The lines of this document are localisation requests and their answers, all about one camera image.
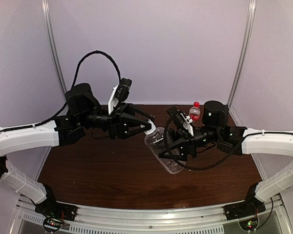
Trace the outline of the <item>clear plastic bottle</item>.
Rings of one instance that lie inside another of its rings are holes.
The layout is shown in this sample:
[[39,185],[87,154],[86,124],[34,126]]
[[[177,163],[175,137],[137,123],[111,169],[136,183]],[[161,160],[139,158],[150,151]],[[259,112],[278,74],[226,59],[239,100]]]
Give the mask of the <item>clear plastic bottle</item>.
[[145,145],[154,154],[166,172],[177,174],[184,169],[173,159],[159,157],[159,153],[166,149],[164,143],[164,127],[153,127],[152,129],[145,131],[145,135]]

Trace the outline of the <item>red label soda bottle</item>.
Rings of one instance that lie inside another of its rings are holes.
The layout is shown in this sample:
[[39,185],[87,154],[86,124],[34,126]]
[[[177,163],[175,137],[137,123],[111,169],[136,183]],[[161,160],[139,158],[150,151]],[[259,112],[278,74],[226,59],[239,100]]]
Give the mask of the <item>red label soda bottle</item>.
[[200,121],[201,117],[201,111],[200,107],[199,108],[194,108],[193,106],[189,110],[189,116],[192,119],[192,125],[197,126]]

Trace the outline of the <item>red soda bottle cap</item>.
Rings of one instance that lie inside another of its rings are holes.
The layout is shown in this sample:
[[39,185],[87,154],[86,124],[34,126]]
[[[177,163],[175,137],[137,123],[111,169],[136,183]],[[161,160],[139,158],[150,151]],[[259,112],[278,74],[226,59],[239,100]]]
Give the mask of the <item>red soda bottle cap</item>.
[[194,108],[199,108],[200,107],[200,103],[199,102],[194,102],[193,103],[193,107]]

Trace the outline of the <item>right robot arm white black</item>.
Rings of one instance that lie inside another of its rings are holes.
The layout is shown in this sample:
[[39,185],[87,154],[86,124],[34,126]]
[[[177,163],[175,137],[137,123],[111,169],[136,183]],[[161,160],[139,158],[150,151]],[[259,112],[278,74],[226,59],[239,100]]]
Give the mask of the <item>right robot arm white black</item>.
[[[216,163],[201,167],[208,170],[231,155],[271,154],[293,157],[293,131],[267,131],[241,126],[229,126],[229,107],[219,101],[204,104],[202,127],[194,127],[191,118],[176,107],[168,109],[169,119],[164,128],[164,149],[160,158],[173,159],[178,165],[188,156],[197,156],[197,150],[214,143],[226,156]],[[251,215],[274,195],[293,186],[293,161],[269,179],[249,188],[241,212]]]

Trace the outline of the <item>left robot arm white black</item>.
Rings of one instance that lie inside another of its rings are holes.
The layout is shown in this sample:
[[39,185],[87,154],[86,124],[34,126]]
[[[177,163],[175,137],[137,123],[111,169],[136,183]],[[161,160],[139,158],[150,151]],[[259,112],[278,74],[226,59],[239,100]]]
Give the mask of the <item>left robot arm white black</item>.
[[0,127],[0,181],[5,181],[34,204],[41,205],[49,216],[57,216],[61,209],[52,189],[28,178],[7,162],[7,154],[39,147],[72,145],[85,137],[89,128],[107,131],[111,139],[127,139],[153,129],[154,116],[125,103],[130,87],[131,80],[122,79],[113,88],[107,109],[103,109],[93,96],[90,85],[80,83],[65,94],[68,106],[65,115],[41,123]]

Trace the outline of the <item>right round circuit board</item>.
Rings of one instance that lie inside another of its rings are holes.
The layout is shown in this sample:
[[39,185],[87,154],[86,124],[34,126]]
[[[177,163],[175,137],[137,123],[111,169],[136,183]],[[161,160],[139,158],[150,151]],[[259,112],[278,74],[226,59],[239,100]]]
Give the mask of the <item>right round circuit board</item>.
[[246,232],[255,231],[259,226],[258,216],[250,216],[238,219],[239,227]]

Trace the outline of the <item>round circuit board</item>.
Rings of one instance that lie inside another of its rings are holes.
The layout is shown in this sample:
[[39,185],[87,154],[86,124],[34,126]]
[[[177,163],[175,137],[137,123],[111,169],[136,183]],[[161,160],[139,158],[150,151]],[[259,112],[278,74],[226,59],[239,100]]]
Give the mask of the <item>round circuit board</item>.
[[54,233],[59,231],[63,224],[64,224],[64,221],[54,217],[47,216],[43,220],[42,226],[47,232]]
[[239,227],[246,232],[255,231],[259,226],[258,216],[250,216],[238,219]]

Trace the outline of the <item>left round circuit board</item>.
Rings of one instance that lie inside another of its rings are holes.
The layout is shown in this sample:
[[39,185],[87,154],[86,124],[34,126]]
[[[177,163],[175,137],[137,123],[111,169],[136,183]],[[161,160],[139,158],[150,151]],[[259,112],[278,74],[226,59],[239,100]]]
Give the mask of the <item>left round circuit board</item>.
[[54,217],[47,216],[43,220],[42,226],[47,232],[54,233],[59,231],[63,224],[64,224],[64,221]]

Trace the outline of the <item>aluminium front rail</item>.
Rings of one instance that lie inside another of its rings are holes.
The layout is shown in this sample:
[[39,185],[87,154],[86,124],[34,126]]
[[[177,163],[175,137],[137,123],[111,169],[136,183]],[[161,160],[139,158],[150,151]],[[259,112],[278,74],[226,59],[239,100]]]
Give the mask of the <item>aluminium front rail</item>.
[[[253,232],[244,231],[240,226],[242,221],[252,216],[227,219],[225,206],[230,203],[162,210],[109,209],[66,204],[77,207],[75,219],[65,220],[55,234],[293,234],[280,195],[273,197],[274,208],[268,221]],[[42,227],[44,218],[35,212],[35,206],[30,200],[21,195],[8,234],[49,234]]]

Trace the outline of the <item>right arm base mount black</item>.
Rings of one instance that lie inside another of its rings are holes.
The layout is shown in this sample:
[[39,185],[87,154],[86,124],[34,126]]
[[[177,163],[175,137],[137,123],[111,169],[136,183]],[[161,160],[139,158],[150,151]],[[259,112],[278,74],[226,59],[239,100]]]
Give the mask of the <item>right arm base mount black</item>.
[[264,212],[266,207],[264,203],[254,203],[254,202],[238,202],[224,206],[224,211],[226,219],[234,220],[241,219],[248,216],[256,216],[257,214]]

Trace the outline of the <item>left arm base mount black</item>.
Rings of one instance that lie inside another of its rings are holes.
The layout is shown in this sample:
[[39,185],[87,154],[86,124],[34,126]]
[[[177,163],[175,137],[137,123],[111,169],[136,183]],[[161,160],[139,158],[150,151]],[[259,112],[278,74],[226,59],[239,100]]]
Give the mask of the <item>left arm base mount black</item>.
[[75,205],[60,202],[33,204],[35,206],[35,212],[42,214],[44,217],[54,218],[59,221],[74,221],[77,214],[77,206]]

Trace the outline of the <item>left aluminium frame post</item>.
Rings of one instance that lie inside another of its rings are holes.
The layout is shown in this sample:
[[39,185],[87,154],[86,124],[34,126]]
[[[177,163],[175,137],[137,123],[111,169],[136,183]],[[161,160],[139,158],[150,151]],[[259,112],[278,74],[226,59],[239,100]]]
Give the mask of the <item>left aluminium frame post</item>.
[[63,97],[65,97],[65,93],[67,92],[67,87],[64,81],[60,59],[59,59],[59,55],[58,55],[58,51],[56,47],[56,41],[55,41],[53,25],[52,25],[52,17],[50,14],[49,1],[41,0],[41,3],[42,3],[42,13],[43,13],[43,18],[44,18],[45,27],[46,27],[47,39],[49,43],[51,58],[52,58],[55,73],[56,73],[56,78],[59,83],[61,93]]

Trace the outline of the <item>aluminium frame post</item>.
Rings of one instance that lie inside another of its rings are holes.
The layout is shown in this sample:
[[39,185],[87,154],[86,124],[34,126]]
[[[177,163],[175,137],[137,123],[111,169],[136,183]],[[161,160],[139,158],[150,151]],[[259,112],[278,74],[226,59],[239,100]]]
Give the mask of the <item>aluminium frame post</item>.
[[252,32],[253,32],[255,14],[256,14],[256,0],[249,0],[249,6],[248,6],[248,10],[247,10],[247,18],[246,18],[244,36],[243,36],[243,40],[242,40],[241,51],[240,51],[239,60],[238,60],[237,68],[235,71],[235,76],[234,76],[233,84],[231,87],[229,99],[228,99],[228,106],[229,107],[231,107],[233,104],[235,95],[237,93],[239,81],[242,76],[242,72],[243,72],[243,68],[245,65],[247,52],[248,52],[248,48],[250,45],[251,36],[252,36]]
[[43,18],[44,18],[45,27],[46,27],[47,39],[49,43],[51,58],[52,58],[55,73],[56,73],[56,78],[59,83],[61,93],[63,97],[65,97],[65,93],[67,92],[67,87],[64,81],[60,59],[59,59],[59,55],[58,55],[58,51],[56,47],[56,41],[55,41],[53,25],[52,25],[52,17],[50,14],[49,1],[41,0],[41,3],[42,3],[42,13],[43,13]]

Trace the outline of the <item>right aluminium frame post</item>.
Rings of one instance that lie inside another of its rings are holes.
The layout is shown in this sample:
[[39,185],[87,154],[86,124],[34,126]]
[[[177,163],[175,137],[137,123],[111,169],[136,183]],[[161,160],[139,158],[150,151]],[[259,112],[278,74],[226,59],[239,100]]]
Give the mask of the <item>right aluminium frame post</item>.
[[237,93],[239,81],[242,76],[242,72],[243,72],[243,68],[245,65],[247,52],[248,52],[248,48],[250,45],[251,36],[252,36],[252,32],[253,32],[255,14],[256,14],[256,0],[249,0],[249,6],[248,6],[248,10],[247,10],[247,18],[246,18],[244,36],[243,36],[243,40],[242,40],[241,51],[240,51],[239,60],[238,60],[237,68],[235,71],[235,76],[234,76],[233,84],[231,87],[229,99],[228,99],[228,106],[229,107],[231,107],[233,104],[235,95]]

